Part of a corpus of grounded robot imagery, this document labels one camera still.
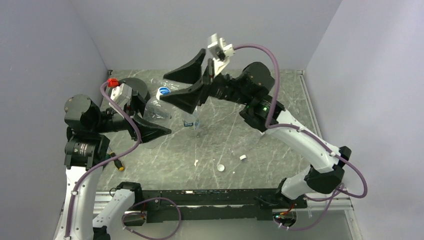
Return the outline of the labelled water bottle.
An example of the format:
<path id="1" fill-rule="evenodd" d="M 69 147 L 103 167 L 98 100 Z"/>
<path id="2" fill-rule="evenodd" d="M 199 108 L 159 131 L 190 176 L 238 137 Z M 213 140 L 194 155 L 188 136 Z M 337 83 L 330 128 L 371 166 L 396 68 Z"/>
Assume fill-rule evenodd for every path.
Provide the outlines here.
<path id="1" fill-rule="evenodd" d="M 198 108 L 196 107 L 193 113 L 182 112 L 183 128 L 191 136 L 196 138 L 200 133 L 200 121 Z"/>

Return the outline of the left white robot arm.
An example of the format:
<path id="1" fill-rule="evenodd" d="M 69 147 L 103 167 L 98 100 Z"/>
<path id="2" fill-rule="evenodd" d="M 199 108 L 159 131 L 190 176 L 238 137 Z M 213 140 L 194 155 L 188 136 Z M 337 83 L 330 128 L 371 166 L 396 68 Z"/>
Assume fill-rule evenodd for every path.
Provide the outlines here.
<path id="1" fill-rule="evenodd" d="M 127 131 L 135 146 L 166 136 L 171 130 L 151 123 L 140 114 L 149 93 L 146 88 L 115 86 L 111 93 L 100 88 L 109 108 L 100 108 L 84 94 L 74 95 L 64 105 L 67 142 L 64 147 L 66 195 L 57 240 L 110 240 L 127 209 L 144 203 L 139 183 L 123 182 L 117 194 L 98 215 L 94 215 L 96 191 L 103 168 L 119 155 L 109 154 L 106 134 Z"/>

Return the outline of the clear bottle white cap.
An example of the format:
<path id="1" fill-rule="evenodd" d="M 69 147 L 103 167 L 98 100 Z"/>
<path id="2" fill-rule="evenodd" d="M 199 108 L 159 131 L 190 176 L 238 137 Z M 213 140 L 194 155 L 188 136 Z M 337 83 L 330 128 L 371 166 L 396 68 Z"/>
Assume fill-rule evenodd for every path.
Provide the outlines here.
<path id="1" fill-rule="evenodd" d="M 143 118 L 151 123 L 167 123 L 172 118 L 172 106 L 161 100 L 161 97 L 157 99 L 156 93 L 147 102 Z"/>

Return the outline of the blue white bottle cap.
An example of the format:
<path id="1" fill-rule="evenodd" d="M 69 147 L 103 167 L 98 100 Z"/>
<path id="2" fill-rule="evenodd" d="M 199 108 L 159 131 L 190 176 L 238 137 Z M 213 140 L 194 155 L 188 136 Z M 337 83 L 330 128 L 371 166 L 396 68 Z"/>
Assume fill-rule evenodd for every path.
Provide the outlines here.
<path id="1" fill-rule="evenodd" d="M 162 86 L 157 89 L 156 98 L 159 100 L 161 96 L 165 96 L 171 93 L 168 87 Z"/>

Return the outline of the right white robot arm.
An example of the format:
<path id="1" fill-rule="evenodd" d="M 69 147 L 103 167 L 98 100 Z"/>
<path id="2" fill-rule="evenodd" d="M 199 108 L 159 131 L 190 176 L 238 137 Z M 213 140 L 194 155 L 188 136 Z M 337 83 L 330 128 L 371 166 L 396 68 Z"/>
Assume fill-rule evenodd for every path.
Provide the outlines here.
<path id="1" fill-rule="evenodd" d="M 289 207 L 299 196 L 311 191 L 332 193 L 342 182 L 345 173 L 342 158 L 350 155 L 350 149 L 325 143 L 299 123 L 283 104 L 277 102 L 272 108 L 269 93 L 275 79 L 262 62 L 252 62 L 238 77 L 231 77 L 219 72 L 226 60 L 222 52 L 202 68 L 205 56 L 206 50 L 201 49 L 192 60 L 165 73 L 166 80 L 188 84 L 188 87 L 161 99 L 190 114 L 208 97 L 243 105 L 239 114 L 246 124 L 281 140 L 307 159 L 307 169 L 280 182 L 275 194 L 280 207 Z"/>

